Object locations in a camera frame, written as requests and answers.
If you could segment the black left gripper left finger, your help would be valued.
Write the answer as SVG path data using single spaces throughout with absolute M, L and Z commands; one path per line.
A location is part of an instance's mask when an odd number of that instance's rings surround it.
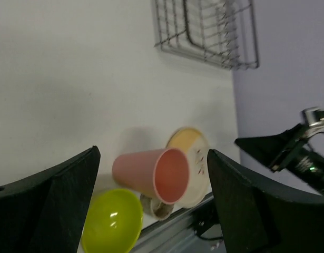
M 0 186 L 0 252 L 77 252 L 100 159 L 93 146 Z

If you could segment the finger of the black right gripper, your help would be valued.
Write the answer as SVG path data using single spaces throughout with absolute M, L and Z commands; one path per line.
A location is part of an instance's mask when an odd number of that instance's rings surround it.
M 274 169 L 281 155 L 301 137 L 303 125 L 298 123 L 293 128 L 276 135 L 263 137 L 237 138 L 234 143 L 263 166 Z

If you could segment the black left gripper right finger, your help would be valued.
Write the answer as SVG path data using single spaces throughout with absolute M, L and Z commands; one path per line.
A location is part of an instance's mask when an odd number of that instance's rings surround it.
M 209 150 L 208 172 L 227 252 L 324 252 L 324 196 Z

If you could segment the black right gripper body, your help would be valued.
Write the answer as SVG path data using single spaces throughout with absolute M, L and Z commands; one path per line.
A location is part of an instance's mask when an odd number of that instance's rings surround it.
M 273 135 L 276 145 L 269 168 L 272 172 L 289 170 L 324 196 L 324 157 L 309 145 L 311 137 L 318 133 L 317 128 L 297 124 Z

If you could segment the lime green bowl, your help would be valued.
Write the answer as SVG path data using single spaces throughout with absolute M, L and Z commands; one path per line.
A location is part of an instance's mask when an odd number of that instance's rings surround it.
M 130 252 L 138 240 L 143 209 L 128 189 L 111 189 L 95 195 L 82 231 L 84 252 Z

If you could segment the speckled ceramic cup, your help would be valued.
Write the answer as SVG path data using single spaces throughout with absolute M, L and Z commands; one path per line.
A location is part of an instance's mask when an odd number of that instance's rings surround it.
M 158 221 L 167 219 L 173 212 L 174 205 L 161 202 L 159 199 L 140 195 L 143 212 Z

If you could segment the pink plastic cup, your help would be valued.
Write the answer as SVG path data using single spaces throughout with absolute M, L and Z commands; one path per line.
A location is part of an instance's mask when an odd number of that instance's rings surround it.
M 164 148 L 118 156 L 112 176 L 119 185 L 172 205 L 188 188 L 190 167 L 181 150 Z

